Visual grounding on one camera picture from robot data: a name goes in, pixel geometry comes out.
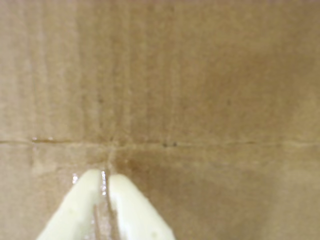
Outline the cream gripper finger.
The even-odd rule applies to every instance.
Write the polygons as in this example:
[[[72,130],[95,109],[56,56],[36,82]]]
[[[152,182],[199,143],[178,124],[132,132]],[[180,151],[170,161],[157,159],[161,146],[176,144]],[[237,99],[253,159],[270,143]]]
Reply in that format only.
[[[102,173],[87,170],[64,196],[38,240],[83,240],[91,231],[95,206],[102,200]]]
[[[122,240],[174,240],[175,234],[158,210],[125,175],[108,178],[108,196]]]

